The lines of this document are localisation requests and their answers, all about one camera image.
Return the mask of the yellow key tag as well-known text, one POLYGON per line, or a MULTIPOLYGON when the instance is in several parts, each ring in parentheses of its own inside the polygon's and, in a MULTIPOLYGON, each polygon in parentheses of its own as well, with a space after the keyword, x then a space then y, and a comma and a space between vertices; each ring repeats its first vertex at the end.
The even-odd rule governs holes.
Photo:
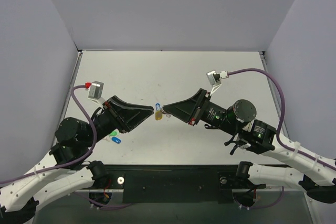
POLYGON ((162 111, 161 111, 161 110, 156 111, 156 112, 155 112, 155 119, 156 119, 157 121, 159 121, 159 120, 161 120, 162 118, 163 118, 163 113, 162 113, 162 111))

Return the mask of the black head key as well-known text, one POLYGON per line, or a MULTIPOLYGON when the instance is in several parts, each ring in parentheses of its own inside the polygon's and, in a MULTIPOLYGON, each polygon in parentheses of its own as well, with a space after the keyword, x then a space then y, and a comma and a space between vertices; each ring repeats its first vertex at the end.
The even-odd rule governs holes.
POLYGON ((166 111, 164 111, 163 109, 160 110, 160 113, 162 114, 162 116, 163 116, 163 115, 166 116, 167 114, 169 114, 169 113, 167 113, 166 111))

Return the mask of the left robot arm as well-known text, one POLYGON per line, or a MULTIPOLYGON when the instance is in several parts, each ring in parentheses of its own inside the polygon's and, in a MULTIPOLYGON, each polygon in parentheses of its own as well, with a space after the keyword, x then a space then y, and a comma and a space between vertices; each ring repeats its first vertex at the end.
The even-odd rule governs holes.
POLYGON ((108 173, 101 161, 91 161, 69 175, 112 131, 129 133, 154 113, 152 106, 130 104, 113 96, 86 121, 65 118, 55 132, 58 141, 27 173, 1 182, 1 223, 26 223, 44 205, 86 187, 104 187, 108 173))

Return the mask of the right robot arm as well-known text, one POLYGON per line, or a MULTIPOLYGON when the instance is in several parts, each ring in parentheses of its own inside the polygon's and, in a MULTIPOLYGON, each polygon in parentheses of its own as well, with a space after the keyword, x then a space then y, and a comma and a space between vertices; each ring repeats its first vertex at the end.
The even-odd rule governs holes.
POLYGON ((225 109, 211 102, 209 92, 199 89, 191 98, 164 105, 161 110, 191 126, 203 121, 207 130, 231 135, 224 143, 233 144, 230 155, 240 148, 285 164, 276 167, 240 162, 233 179, 237 185, 288 187, 303 191, 316 201, 335 203, 335 160, 303 148, 280 130, 258 120, 250 101, 241 99, 225 109))

